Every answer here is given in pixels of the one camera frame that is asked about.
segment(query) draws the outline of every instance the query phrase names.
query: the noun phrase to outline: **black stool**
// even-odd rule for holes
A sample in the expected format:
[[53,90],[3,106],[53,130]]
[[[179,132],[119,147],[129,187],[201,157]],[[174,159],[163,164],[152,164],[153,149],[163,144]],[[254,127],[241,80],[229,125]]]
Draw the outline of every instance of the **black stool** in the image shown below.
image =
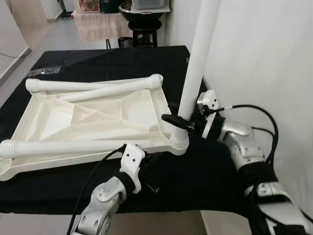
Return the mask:
[[152,43],[140,43],[140,45],[153,45],[157,47],[157,30],[162,27],[161,21],[133,21],[128,23],[128,28],[133,31],[133,47],[138,47],[139,34],[145,35],[152,34]]

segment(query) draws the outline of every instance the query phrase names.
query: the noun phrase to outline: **white pipe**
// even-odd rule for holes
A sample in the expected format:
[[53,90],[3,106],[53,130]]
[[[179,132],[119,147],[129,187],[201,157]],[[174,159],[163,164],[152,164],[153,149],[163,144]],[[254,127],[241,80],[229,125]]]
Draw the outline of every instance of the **white pipe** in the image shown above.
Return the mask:
[[[201,3],[178,112],[178,116],[185,120],[190,119],[196,105],[220,5],[221,0],[202,0]],[[173,147],[187,150],[187,131],[175,128],[170,141]]]
[[32,155],[70,154],[81,152],[106,152],[120,148],[125,143],[139,144],[141,147],[151,145],[151,141],[34,141],[23,142],[4,140],[0,143],[2,159],[18,158]]
[[94,82],[60,82],[60,81],[41,81],[29,78],[25,82],[29,92],[41,91],[90,91],[104,87],[112,87],[115,84],[102,84]]
[[142,89],[154,89],[161,86],[163,76],[160,74],[153,74],[148,78],[140,79],[134,82],[128,82],[124,84],[119,84],[113,87],[106,87],[98,90],[81,92],[77,94],[70,94],[60,99],[68,102],[76,102],[86,99],[94,99],[99,97],[105,97],[109,95],[123,94],[126,92],[137,91]]

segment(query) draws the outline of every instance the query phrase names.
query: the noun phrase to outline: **stool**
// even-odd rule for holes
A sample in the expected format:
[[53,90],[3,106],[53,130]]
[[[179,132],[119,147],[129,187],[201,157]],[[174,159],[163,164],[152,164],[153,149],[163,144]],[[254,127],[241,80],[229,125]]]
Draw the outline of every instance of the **stool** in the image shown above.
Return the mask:
[[152,35],[152,43],[141,43],[140,45],[153,45],[157,47],[157,30],[162,27],[161,21],[133,21],[128,23],[128,28],[133,31],[133,47],[138,47],[139,34]]
[[117,39],[118,41],[118,47],[133,47],[133,38],[131,37],[121,37]]

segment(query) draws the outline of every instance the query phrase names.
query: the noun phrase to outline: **black cloth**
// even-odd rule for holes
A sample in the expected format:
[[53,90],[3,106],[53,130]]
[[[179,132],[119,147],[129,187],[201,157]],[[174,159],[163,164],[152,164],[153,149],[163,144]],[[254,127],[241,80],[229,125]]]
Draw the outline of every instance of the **black cloth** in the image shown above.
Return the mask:
[[[63,66],[59,74],[38,75],[42,80],[97,82],[164,76],[168,102],[179,103],[187,71],[186,47],[119,48],[111,50],[47,51],[33,69]],[[0,138],[11,138],[30,94],[23,80],[0,109]],[[0,212],[71,214],[89,171],[95,163],[24,172],[0,182]],[[91,191],[119,169],[120,160],[108,160],[97,171],[83,198],[87,205]],[[243,188],[228,149],[215,140],[190,137],[183,156],[163,153],[147,175],[147,183],[130,195],[119,212],[165,212],[217,210],[246,215]]]

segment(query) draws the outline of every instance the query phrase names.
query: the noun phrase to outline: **white bracket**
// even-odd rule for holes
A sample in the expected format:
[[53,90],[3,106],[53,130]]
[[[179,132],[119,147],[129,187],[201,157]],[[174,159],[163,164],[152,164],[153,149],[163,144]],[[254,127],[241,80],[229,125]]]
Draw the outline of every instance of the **white bracket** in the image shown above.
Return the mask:
[[[207,92],[201,93],[197,101],[197,104],[198,104],[201,114],[203,114],[202,108],[204,105],[206,105],[209,109],[213,109],[213,110],[216,110],[219,107],[219,103],[217,101],[214,90],[208,90]],[[213,113],[213,114],[210,114],[206,118],[206,125],[202,133],[202,138],[205,138],[205,139],[207,138],[207,135],[209,134],[215,115],[216,113]]]
[[138,193],[141,190],[141,184],[138,178],[138,172],[140,170],[141,160],[145,157],[145,152],[134,144],[128,144],[125,148],[122,160],[120,172],[128,174],[133,183],[135,184],[135,190],[133,193]]

